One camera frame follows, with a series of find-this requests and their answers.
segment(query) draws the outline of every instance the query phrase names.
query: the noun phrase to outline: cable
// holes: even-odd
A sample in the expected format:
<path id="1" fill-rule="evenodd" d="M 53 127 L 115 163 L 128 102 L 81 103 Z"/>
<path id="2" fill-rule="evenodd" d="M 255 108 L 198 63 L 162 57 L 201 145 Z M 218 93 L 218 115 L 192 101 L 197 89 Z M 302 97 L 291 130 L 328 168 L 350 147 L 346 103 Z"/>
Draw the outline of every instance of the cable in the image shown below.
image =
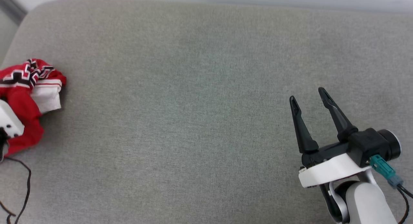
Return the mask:
<path id="1" fill-rule="evenodd" d="M 26 197 L 25 197 L 25 203 L 23 204 L 22 210 L 20 211 L 19 215 L 16 218 L 15 224 L 17 224 L 19 222 L 20 216 L 22 215 L 23 211 L 25 210 L 25 207 L 27 205 L 27 201 L 28 201 L 28 197 L 30 195 L 30 178 L 31 178 L 31 170 L 30 168 L 25 165 L 24 162 L 18 160 L 18 159 L 13 159 L 10 157 L 4 157 L 5 159 L 11 160 L 11 161 L 15 161 L 15 162 L 19 162 L 20 164 L 22 164 L 28 171 L 28 177 L 27 177 L 27 193 L 26 193 Z M 9 215 L 7 216 L 7 224 L 11 224 L 10 222 L 10 217 L 13 216 L 15 217 L 16 215 L 12 212 L 10 212 L 1 202 L 0 202 L 0 206 L 1 208 L 4 209 L 4 211 L 6 211 Z"/>
<path id="2" fill-rule="evenodd" d="M 407 196 L 413 198 L 413 194 L 411 192 L 409 192 L 405 187 L 403 187 L 403 185 L 398 184 L 397 187 L 402 190 Z"/>
<path id="3" fill-rule="evenodd" d="M 403 218 L 399 221 L 398 224 L 404 223 L 406 221 L 407 216 L 409 215 L 410 205 L 409 201 L 407 200 L 406 195 L 404 195 L 403 191 L 400 188 L 397 188 L 398 192 L 403 196 L 404 201 L 406 202 L 406 211 L 404 212 Z"/>

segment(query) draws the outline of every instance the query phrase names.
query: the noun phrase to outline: teal connector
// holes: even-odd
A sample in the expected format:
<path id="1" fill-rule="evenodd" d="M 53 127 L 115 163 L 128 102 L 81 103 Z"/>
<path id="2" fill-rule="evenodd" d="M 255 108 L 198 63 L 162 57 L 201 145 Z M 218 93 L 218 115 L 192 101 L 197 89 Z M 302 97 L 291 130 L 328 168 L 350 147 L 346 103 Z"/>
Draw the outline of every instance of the teal connector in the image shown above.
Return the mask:
<path id="1" fill-rule="evenodd" d="M 396 170 L 394 170 L 380 155 L 373 155 L 370 158 L 370 166 L 384 176 L 391 187 L 397 188 L 398 184 L 403 184 L 403 180 L 396 175 Z"/>

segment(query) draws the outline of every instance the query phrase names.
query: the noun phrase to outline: red cloth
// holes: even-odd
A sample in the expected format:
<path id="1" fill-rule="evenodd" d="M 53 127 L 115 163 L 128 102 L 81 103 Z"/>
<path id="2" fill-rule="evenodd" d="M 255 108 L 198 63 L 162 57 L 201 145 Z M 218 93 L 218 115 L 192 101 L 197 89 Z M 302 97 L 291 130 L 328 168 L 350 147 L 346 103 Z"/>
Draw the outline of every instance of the red cloth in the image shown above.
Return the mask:
<path id="1" fill-rule="evenodd" d="M 8 141 L 9 152 L 6 155 L 33 146 L 42 138 L 43 128 L 39 123 L 41 113 L 30 93 L 37 82 L 43 79 L 59 79 L 63 85 L 66 84 L 66 77 L 41 59 L 28 59 L 23 64 L 0 71 L 0 97 L 6 99 L 25 126 L 22 136 Z"/>

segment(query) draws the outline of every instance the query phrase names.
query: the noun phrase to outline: robotic arm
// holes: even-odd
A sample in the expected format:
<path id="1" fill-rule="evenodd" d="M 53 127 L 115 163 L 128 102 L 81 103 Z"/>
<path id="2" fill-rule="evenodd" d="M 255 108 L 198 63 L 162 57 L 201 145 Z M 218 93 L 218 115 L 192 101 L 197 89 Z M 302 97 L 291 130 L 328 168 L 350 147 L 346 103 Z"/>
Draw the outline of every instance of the robotic arm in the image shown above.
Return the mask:
<path id="1" fill-rule="evenodd" d="M 370 161 L 381 156 L 385 161 L 401 153 L 400 142 L 388 130 L 368 128 L 359 131 L 322 87 L 318 89 L 329 109 L 339 142 L 319 148 L 301 118 L 294 96 L 289 99 L 298 150 L 304 165 L 298 177 L 305 188 L 319 186 L 328 210 L 336 223 L 396 224 L 386 199 L 373 178 Z M 360 181 L 347 181 L 334 189 L 334 183 L 356 175 Z"/>

